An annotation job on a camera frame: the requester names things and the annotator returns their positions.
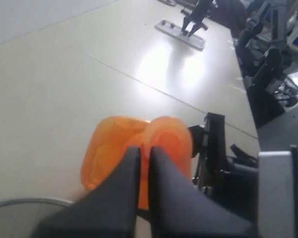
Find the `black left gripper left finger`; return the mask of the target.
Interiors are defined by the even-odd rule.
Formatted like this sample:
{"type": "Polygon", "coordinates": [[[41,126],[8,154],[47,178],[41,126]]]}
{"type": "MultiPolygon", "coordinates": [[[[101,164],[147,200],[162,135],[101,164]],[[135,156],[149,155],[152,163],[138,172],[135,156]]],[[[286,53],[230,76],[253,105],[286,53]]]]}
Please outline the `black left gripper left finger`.
{"type": "Polygon", "coordinates": [[[132,238],[140,191],[141,151],[129,147],[97,188],[43,219],[32,238],[132,238]]]}

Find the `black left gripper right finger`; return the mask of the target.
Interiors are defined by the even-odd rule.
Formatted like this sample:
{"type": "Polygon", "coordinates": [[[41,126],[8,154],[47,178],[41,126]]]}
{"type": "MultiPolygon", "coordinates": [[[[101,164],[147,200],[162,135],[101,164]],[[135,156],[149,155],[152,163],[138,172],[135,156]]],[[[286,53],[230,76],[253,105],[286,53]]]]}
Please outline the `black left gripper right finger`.
{"type": "Polygon", "coordinates": [[[154,238],[254,238],[254,225],[195,189],[161,147],[149,156],[149,222],[154,238]]]}

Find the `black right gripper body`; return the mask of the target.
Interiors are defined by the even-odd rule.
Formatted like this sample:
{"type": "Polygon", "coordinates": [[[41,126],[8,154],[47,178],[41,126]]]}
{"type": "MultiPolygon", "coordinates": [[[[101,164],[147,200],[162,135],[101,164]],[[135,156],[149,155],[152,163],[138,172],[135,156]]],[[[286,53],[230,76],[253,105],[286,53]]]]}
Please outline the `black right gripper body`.
{"type": "Polygon", "coordinates": [[[189,127],[193,140],[192,156],[197,165],[192,183],[206,196],[222,204],[247,201],[255,191],[258,158],[236,144],[226,153],[225,116],[207,113],[204,124],[189,127]]]}

